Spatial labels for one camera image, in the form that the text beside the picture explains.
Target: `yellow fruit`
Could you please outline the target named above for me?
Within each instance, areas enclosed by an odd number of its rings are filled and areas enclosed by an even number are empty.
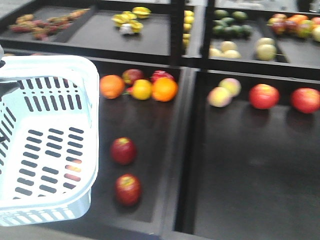
[[[184,31],[185,33],[188,33],[188,32],[190,31],[191,27],[192,27],[192,24],[190,24],[190,23],[184,23],[184,24],[183,24],[183,31]]]
[[[194,22],[195,18],[193,16],[185,16],[184,17],[184,23],[185,24],[192,24]]]
[[[136,80],[132,87],[131,95],[138,100],[147,100],[151,97],[152,84],[148,80]]]
[[[193,11],[190,10],[184,10],[184,16],[185,17],[193,17],[195,14]]]

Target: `red apple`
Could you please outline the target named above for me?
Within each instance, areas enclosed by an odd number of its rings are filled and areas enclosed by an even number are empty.
[[[304,114],[311,114],[320,108],[320,92],[313,88],[301,87],[290,97],[292,106]]]
[[[267,84],[255,85],[249,91],[249,101],[256,109],[270,109],[278,103],[279,91]]]
[[[313,22],[313,24],[320,25],[320,17],[319,16],[315,16],[315,17],[311,18],[311,21]]]
[[[282,35],[286,30],[286,26],[284,22],[275,22],[274,24],[271,25],[271,28],[273,32],[277,35]]]
[[[125,84],[132,86],[136,80],[144,79],[144,73],[139,69],[128,69],[123,72],[122,79]]]
[[[110,153],[115,162],[121,165],[128,165],[136,157],[137,148],[130,138],[120,137],[113,141]]]
[[[297,31],[298,24],[295,21],[286,20],[284,22],[285,31],[289,34],[293,34]]]
[[[130,174],[120,176],[115,182],[115,197],[124,206],[135,205],[142,194],[142,187],[139,179]]]

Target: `white plastic basket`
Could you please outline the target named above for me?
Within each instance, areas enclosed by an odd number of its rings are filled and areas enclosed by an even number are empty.
[[[79,56],[2,60],[0,88],[19,88],[0,99],[0,226],[79,218],[98,173],[98,71]]]

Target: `black display bin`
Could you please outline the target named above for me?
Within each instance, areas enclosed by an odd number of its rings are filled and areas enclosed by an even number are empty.
[[[4,51],[17,56],[33,53],[6,48]],[[149,78],[154,71],[164,70],[176,79],[178,93],[169,102],[152,98],[137,100],[127,94],[115,99],[100,96],[99,171],[91,188],[90,208],[78,219],[37,226],[99,240],[158,240],[163,227],[169,172],[174,161],[171,155],[177,142],[176,129],[181,122],[184,82],[188,81],[189,69],[114,59],[88,59],[95,64],[101,77],[121,76],[125,70],[135,68]],[[119,137],[131,138],[137,147],[137,157],[129,165],[115,163],[110,156],[110,146]],[[136,175],[142,185],[141,199],[133,207],[122,206],[115,199],[116,179],[126,173]]]
[[[152,12],[141,33],[121,35],[111,20],[114,14],[146,7]],[[13,33],[8,26],[23,14],[34,14],[36,19],[47,19],[67,14],[79,8],[90,8],[68,29],[50,36],[49,41],[32,39],[30,33]],[[204,8],[185,5],[184,0],[170,4],[141,3],[109,0],[34,0],[0,19],[0,44],[4,48],[73,54],[88,57],[118,59],[134,62],[182,65],[182,55],[188,58],[191,47],[200,44],[201,20]],[[191,39],[186,51],[182,49],[184,10],[195,12]]]
[[[297,88],[319,81],[194,71],[171,170],[164,240],[317,240],[320,235],[320,111],[290,106]],[[242,85],[223,108],[207,96],[224,78]],[[248,91],[265,83],[279,103],[258,110]]]
[[[245,24],[251,25],[254,29],[253,35],[248,38],[232,38],[239,48],[242,58],[232,59],[224,57],[209,57],[209,47],[213,42],[219,47],[222,38],[215,38],[212,34],[214,11],[226,10],[230,14],[235,11],[246,12],[248,21]],[[209,5],[205,11],[205,31],[203,46],[200,48],[201,60],[197,60],[196,67],[228,72],[242,72],[249,74],[272,75],[293,78],[319,79],[320,74],[320,43],[311,38],[301,40],[295,36],[276,36],[267,26],[268,19],[276,13],[286,14],[288,17],[297,14],[286,11],[265,11],[243,8],[221,8]],[[316,13],[303,13],[309,18],[318,17]],[[275,61],[257,60],[255,55],[255,43],[259,38],[267,37],[275,40],[277,56]]]

